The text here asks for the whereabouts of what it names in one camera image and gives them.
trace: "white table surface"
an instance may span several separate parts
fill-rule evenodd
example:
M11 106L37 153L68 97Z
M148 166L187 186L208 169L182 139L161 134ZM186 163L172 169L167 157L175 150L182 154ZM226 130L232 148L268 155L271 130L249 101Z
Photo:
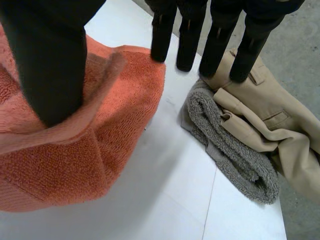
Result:
M149 48L152 17L130 0L108 0L87 34L110 46ZM121 177L103 198L28 213L0 213L0 240L285 240L280 202L245 198L177 120L198 78L175 68L172 35L158 110Z

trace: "orange towel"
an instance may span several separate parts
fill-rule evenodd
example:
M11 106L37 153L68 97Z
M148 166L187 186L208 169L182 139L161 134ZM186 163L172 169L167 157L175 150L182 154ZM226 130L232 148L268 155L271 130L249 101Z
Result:
M102 197L156 112L165 66L152 62L148 49L110 48L90 37L87 47L83 106L45 129L20 91L0 29L0 210L26 212Z

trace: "gray floor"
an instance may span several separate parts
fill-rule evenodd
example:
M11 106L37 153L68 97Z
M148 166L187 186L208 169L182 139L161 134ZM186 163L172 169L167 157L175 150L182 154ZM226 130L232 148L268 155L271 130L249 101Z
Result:
M152 15L144 0L133 0ZM174 34L179 35L181 16ZM211 27L206 20L198 46L202 55ZM235 48L244 31L244 14L233 32L229 48ZM284 19L270 35L261 57L276 79L320 119L320 1L307 0ZM280 201L288 240L320 240L320 206L294 192L281 178Z

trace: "folded gray towel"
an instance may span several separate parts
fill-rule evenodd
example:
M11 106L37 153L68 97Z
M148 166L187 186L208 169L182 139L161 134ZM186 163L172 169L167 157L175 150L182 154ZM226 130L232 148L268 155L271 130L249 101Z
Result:
M206 147L206 152L247 198L272 204L278 198L278 175L263 153L244 145L221 125L214 92L202 80L190 90L182 107L181 126Z

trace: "terry cloth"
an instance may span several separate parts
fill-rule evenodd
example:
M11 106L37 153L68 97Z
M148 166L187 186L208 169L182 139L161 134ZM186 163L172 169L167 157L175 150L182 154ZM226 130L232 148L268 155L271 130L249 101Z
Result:
M83 106L45 128L23 97L0 31L1 211L33 211L104 196L156 112L165 65L153 62L149 49L110 48L90 37L87 48Z
M247 198L264 204L274 203L280 185L271 162L221 126L223 113L213 97L210 87L198 80L182 107L181 126L205 145L217 167Z

